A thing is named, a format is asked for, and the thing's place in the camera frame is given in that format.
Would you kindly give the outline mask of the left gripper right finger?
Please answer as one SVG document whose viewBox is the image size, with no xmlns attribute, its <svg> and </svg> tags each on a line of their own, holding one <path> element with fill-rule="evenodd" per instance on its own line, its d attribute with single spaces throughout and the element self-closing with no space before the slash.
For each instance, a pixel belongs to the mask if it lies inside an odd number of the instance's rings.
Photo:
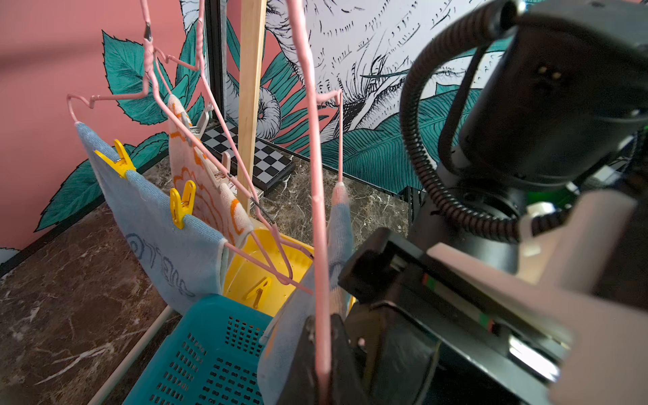
<svg viewBox="0 0 648 405">
<path fill-rule="evenodd" d="M 367 405 L 370 403 L 362 387 L 356 358 L 342 318 L 331 315 L 332 370 L 329 388 L 329 404 Z"/>
</svg>

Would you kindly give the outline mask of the pink wire hanger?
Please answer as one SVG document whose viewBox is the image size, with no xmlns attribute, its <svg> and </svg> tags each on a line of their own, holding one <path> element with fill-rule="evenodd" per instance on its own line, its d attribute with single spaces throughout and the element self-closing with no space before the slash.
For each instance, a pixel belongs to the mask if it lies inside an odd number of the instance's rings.
<svg viewBox="0 0 648 405">
<path fill-rule="evenodd" d="M 317 92 L 304 4 L 302 1 L 289 1 L 288 10 L 293 42 L 303 72 L 310 128 L 310 175 L 312 176 L 310 187 L 312 189 L 312 226 L 315 248 L 315 372 L 317 400 L 320 404 L 327 404 L 332 372 L 330 281 Z"/>
</svg>

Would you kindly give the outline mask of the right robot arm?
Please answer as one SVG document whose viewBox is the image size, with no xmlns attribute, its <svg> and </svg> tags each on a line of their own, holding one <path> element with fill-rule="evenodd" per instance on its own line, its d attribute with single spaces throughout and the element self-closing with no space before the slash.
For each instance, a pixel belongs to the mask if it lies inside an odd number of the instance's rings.
<svg viewBox="0 0 648 405">
<path fill-rule="evenodd" d="M 332 402 L 646 403 L 646 6 L 484 5 L 400 121 L 427 198 L 344 268 Z"/>
</svg>

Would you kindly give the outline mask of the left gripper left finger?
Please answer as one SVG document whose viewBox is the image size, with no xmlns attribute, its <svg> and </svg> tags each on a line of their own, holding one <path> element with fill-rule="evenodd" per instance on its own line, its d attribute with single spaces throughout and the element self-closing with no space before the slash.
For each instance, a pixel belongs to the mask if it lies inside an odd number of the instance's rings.
<svg viewBox="0 0 648 405">
<path fill-rule="evenodd" d="M 300 333 L 285 386 L 277 401 L 278 405 L 316 405 L 318 403 L 315 356 L 315 317 L 308 317 Z"/>
</svg>

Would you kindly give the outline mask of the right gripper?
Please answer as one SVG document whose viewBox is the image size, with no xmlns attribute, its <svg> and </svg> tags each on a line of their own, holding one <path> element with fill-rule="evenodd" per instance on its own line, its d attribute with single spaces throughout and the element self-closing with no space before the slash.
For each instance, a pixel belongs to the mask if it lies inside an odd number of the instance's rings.
<svg viewBox="0 0 648 405">
<path fill-rule="evenodd" d="M 548 403 L 562 347 L 399 234 L 374 231 L 339 283 L 371 403 Z"/>
</svg>

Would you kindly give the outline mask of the blue dotted towel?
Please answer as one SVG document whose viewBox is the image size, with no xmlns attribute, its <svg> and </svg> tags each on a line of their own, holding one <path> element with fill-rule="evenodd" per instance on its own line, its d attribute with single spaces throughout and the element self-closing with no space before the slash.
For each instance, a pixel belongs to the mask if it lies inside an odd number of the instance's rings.
<svg viewBox="0 0 648 405">
<path fill-rule="evenodd" d="M 327 226 L 329 271 L 329 313 L 347 317 L 351 295 L 339 287 L 339 276 L 354 251 L 354 233 L 349 194 L 343 182 L 332 192 L 332 207 Z M 271 320 L 260 342 L 263 353 L 258 362 L 258 387 L 266 404 L 275 404 L 289 377 L 306 319 L 316 311 L 316 299 L 302 290 L 294 290 Z"/>
</svg>

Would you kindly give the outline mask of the dark blue towel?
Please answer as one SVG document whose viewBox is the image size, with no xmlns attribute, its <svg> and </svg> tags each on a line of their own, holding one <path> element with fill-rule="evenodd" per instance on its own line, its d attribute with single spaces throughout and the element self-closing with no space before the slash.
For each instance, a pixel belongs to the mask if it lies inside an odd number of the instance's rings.
<svg viewBox="0 0 648 405">
<path fill-rule="evenodd" d="M 185 314 L 202 298 L 222 295 L 224 236 L 192 215 L 177 228 L 170 196 L 134 170 L 121 177 L 108 165 L 117 152 L 84 123 L 75 126 L 119 230 L 164 302 Z"/>
</svg>

